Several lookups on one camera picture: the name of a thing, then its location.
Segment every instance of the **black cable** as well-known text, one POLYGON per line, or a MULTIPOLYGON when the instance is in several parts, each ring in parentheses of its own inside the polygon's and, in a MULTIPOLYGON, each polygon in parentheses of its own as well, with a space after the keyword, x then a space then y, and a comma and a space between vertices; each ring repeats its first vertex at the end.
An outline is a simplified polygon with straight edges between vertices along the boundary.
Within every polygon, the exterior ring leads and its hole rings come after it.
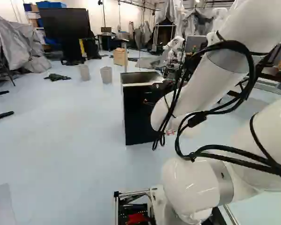
MULTIPOLYGON (((216 43, 214 45, 210 45, 210 46, 206 47, 205 49, 195 53, 193 56, 190 57, 190 59, 192 57, 201 56, 201 55, 203 55, 203 54, 205 54, 207 52, 215 51, 215 50, 220 50, 220 49, 230 49, 232 51, 241 53, 241 54, 246 56, 246 59, 248 61, 248 65, 249 65, 249 79, 248 79, 247 85, 244 87, 242 92, 237 97, 232 99, 231 101, 229 101, 229 102, 227 102, 227 103, 225 103, 225 104, 223 104, 221 106, 218 106, 218 107, 216 107, 216 108, 214 108, 212 110, 209 110, 209 111, 193 112, 193 113, 187 115, 182 120, 182 122, 181 122, 181 124, 179 126, 179 129, 178 129, 178 132, 181 129, 181 126, 183 125, 183 123, 186 121, 186 119, 188 119, 188 118, 190 118, 192 116, 193 116, 192 118, 195 118, 195 124, 197 125, 197 124, 200 123, 200 120, 204 121, 206 119, 207 115, 211 115, 211 114, 213 114, 213 115, 216 115, 216 114, 226 114, 226 113, 230 113, 230 112, 236 110, 247 99, 247 97, 249 96, 251 90, 253 89, 254 84, 255 84, 255 77, 256 77, 254 61, 253 61, 253 58, 251 56, 250 50, 244 44, 242 44, 242 43, 240 43, 238 41, 222 41, 222 42, 218 42, 218 43, 216 43), (233 103, 235 103, 235 104, 230 109, 219 111, 220 109, 223 109, 223 108, 225 108, 225 107, 227 107, 227 106, 229 106, 229 105, 231 105, 233 103)), ((178 70, 178 72, 176 74, 176 82, 175 82, 175 85, 174 85, 174 93, 173 93, 172 103, 170 105, 168 113, 166 114, 162 124, 160 125, 160 127, 158 129, 159 136, 153 142, 152 150, 155 150, 157 148, 158 141, 160 141, 161 146, 164 146, 164 145, 162 145, 162 143, 164 144, 164 142, 161 142, 161 140, 163 140, 163 141, 165 140, 164 131, 165 131, 165 129, 167 127, 167 124, 170 121, 170 118, 171 118, 171 116, 172 116, 172 114, 174 112, 174 109, 175 109, 175 106, 177 104, 177 101, 178 101, 181 89, 183 87, 184 80, 186 79, 185 74, 187 74, 187 73, 185 73, 182 76, 182 80, 181 80, 180 86, 178 88, 178 92, 176 92, 178 80, 181 77, 181 74, 182 74, 182 69, 179 67, 179 70, 178 70)))
POLYGON ((175 151, 184 160, 190 160, 192 162, 195 161, 196 157, 213 158, 213 159, 217 159, 220 161, 225 161, 225 162, 233 163, 236 165, 248 167, 251 169, 259 170, 262 172, 278 175, 281 177, 281 164, 277 163, 269 155, 269 153, 265 150, 265 148, 260 143, 260 141, 254 131, 253 118, 254 118, 254 116, 252 116, 251 120, 250 120, 250 131, 251 131, 252 135, 254 136, 255 143, 259 146, 260 150, 264 153, 266 158, 255 155, 248 151, 241 150, 241 149, 237 149, 237 148, 233 148, 233 147, 225 146, 225 145, 215 145, 215 144, 214 145, 205 145, 205 146, 199 148, 198 150, 196 150, 195 152, 191 152, 188 155, 183 155, 180 150, 180 146, 179 146, 179 137, 182 134, 182 132, 188 127, 188 125, 184 126, 178 132, 177 138, 175 140, 175 151), (231 152, 234 154, 238 154, 240 156, 244 156, 246 158, 250 158, 250 159, 252 159, 256 162, 262 163, 264 165, 244 161, 244 160, 241 160, 238 158, 232 158, 232 157, 227 157, 227 156, 223 156, 223 155, 216 155, 216 154, 212 154, 209 152, 204 152, 206 150, 221 150, 221 151, 231 152))
POLYGON ((165 145, 164 132, 165 132, 165 129, 168 125, 168 122, 170 121, 171 116, 173 115, 173 111, 175 109, 177 99, 180 95, 180 91, 182 89, 182 86, 183 86, 183 83, 184 83, 184 80, 185 80, 185 78, 183 76, 182 80, 181 80, 181 83, 180 83, 180 86, 179 86, 179 89, 177 91, 177 86, 178 86, 178 83, 179 83, 179 80, 180 80, 180 77, 181 77, 181 74, 182 74, 181 64, 182 64, 182 58, 183 58, 184 50, 185 50, 185 41, 182 44, 182 55, 181 55, 181 59, 180 59, 179 69, 176 72, 175 84, 174 84, 174 87, 173 87, 174 92, 173 92, 172 102, 171 102, 170 108, 168 110, 168 113, 166 114, 165 118, 163 119, 163 122, 161 123, 161 125, 160 125, 160 127, 157 131, 158 132, 158 138, 153 142, 152 150, 155 150, 157 148, 158 142, 160 143, 161 146, 165 145))

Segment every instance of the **dark cloth on floor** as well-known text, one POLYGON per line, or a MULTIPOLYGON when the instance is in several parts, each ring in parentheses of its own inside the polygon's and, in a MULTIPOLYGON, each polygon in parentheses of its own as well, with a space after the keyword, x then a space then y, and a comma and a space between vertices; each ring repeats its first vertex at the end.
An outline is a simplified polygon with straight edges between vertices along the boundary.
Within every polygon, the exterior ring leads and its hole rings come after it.
POLYGON ((71 77, 62 76, 59 74, 50 74, 48 77, 45 77, 44 79, 50 79, 51 81, 59 81, 59 80, 71 80, 71 77))

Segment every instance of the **yellow object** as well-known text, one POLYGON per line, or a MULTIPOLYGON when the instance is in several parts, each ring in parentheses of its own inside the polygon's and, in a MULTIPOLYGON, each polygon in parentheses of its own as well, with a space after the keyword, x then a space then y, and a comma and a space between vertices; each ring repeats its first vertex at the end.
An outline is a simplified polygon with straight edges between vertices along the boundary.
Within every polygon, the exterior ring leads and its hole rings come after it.
POLYGON ((124 66, 125 65, 125 48, 117 48, 113 51, 113 63, 124 66))
POLYGON ((79 39, 79 44, 80 44, 80 50, 81 50, 81 54, 83 57, 86 57, 86 53, 84 50, 84 45, 83 45, 83 41, 81 39, 79 39))

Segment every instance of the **white robotic arm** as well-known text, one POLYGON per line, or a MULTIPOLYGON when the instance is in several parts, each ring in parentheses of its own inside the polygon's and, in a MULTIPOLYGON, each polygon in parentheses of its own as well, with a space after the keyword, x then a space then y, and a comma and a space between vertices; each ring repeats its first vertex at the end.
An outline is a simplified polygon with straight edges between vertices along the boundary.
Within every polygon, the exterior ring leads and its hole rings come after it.
MULTIPOLYGON (((226 40, 237 40, 251 52, 268 53, 281 41, 281 0, 236 1, 219 34, 226 40)), ((217 35, 212 43, 219 42, 217 35)), ((262 56, 253 56, 257 63, 262 56)), ((243 55, 218 50, 204 55, 189 83, 182 88, 173 114, 180 123, 182 116, 209 110, 248 73, 243 55)), ((173 93, 166 95, 171 102, 173 93)), ((168 107, 162 98, 156 104, 151 123, 159 129, 168 107)), ((258 113, 252 121, 255 133, 267 152, 281 164, 281 100, 258 113)), ((249 124, 236 134, 232 147, 265 157, 253 139, 249 124)), ((244 159, 233 153, 225 154, 244 159)), ((179 217, 188 224, 197 224, 199 212, 222 204, 257 195, 260 191, 281 191, 281 177, 255 169, 198 157, 194 162, 181 158, 169 160, 163 167, 165 195, 179 217)))

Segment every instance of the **computer monitor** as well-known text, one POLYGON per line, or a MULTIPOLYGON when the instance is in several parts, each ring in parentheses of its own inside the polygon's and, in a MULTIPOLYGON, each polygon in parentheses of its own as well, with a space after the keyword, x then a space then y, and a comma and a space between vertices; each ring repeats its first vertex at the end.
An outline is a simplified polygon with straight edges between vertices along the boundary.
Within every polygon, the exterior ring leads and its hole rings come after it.
POLYGON ((204 35, 189 35, 186 39, 185 52, 191 53, 193 47, 196 46, 197 50, 201 49, 201 45, 206 43, 207 38, 204 35))

